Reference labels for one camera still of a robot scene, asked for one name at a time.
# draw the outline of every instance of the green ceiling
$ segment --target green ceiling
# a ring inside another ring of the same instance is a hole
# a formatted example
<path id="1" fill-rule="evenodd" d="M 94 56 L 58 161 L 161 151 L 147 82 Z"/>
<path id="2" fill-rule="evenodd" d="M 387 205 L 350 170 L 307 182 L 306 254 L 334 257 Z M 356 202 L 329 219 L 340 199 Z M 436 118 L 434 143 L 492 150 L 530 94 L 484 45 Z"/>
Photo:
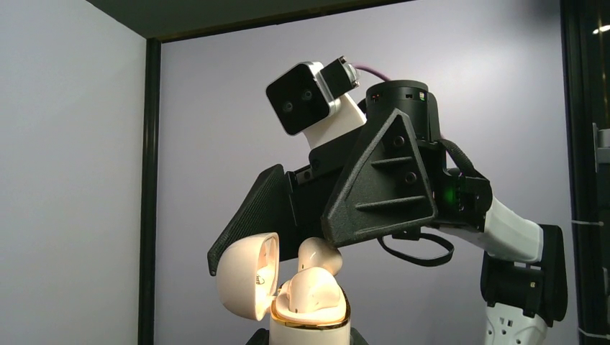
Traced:
<path id="1" fill-rule="evenodd" d="M 410 0 L 87 0 L 145 38 L 164 41 Z"/>

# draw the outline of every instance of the black vertical post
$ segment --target black vertical post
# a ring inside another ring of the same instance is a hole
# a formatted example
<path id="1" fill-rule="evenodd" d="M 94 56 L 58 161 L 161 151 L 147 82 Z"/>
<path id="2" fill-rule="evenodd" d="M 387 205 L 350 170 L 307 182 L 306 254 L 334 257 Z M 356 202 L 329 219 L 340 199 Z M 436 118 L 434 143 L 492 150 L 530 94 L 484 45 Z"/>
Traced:
<path id="1" fill-rule="evenodd" d="M 142 201 L 140 213 L 140 302 L 138 345 L 155 342 L 155 241 L 157 233 L 157 168 L 161 42 L 146 42 Z"/>
<path id="2" fill-rule="evenodd" d="M 562 36 L 566 120 L 573 218 L 597 223 L 595 143 L 589 93 L 586 40 L 583 30 L 586 1 L 562 0 Z M 588 334 L 606 334 L 601 228 L 573 224 L 578 324 Z M 580 333 L 582 345 L 608 344 Z"/>

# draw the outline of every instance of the white panel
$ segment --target white panel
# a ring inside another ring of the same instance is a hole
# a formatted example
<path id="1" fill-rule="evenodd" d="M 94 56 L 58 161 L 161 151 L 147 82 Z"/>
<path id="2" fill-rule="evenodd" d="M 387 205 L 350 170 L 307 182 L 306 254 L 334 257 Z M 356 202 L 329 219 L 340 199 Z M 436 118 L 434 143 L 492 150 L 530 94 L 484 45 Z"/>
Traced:
<path id="1" fill-rule="evenodd" d="M 444 135 L 502 203 L 565 233 L 570 309 L 546 344 L 576 344 L 568 155 L 558 0 L 420 0 L 163 46 L 156 333 L 159 345 L 245 344 L 256 323 L 218 301 L 206 253 L 263 169 L 306 164 L 265 87 L 297 62 L 341 55 L 429 85 Z M 377 83 L 364 75 L 359 101 Z M 376 241 L 344 248 L 338 280 L 370 344 L 482 344 L 482 251 L 463 241 L 429 269 Z M 435 256 L 426 243 L 392 245 Z M 281 265 L 286 279 L 296 263 Z"/>
<path id="2" fill-rule="evenodd" d="M 136 344 L 145 40 L 0 5 L 0 343 Z"/>

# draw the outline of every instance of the case lid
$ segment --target case lid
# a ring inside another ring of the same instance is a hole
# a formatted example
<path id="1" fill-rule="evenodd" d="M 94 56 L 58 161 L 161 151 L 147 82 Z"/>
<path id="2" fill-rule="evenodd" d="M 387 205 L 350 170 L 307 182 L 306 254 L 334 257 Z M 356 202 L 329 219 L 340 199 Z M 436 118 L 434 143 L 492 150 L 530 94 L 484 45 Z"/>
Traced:
<path id="1" fill-rule="evenodd" d="M 263 319 L 278 286 L 279 244 L 273 232 L 245 237 L 224 251 L 216 285 L 228 311 L 250 320 Z"/>

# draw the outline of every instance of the zip tie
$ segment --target zip tie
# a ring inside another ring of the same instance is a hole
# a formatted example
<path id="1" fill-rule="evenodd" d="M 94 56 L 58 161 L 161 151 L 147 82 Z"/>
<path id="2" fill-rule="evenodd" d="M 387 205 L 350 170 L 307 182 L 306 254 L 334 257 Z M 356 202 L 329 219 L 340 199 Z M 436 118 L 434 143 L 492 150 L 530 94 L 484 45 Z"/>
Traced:
<path id="1" fill-rule="evenodd" d="M 578 225 L 592 225 L 592 226 L 604 226 L 603 221 L 598 221 L 597 223 L 591 223 L 589 221 L 572 221 L 572 224 Z"/>
<path id="2" fill-rule="evenodd" d="M 595 339 L 608 339 L 610 340 L 610 334 L 591 334 L 591 333 L 587 333 L 585 331 L 583 331 L 582 328 L 578 327 L 578 331 L 581 332 L 582 334 L 584 334 L 585 336 L 588 336 L 589 338 L 595 338 Z"/>

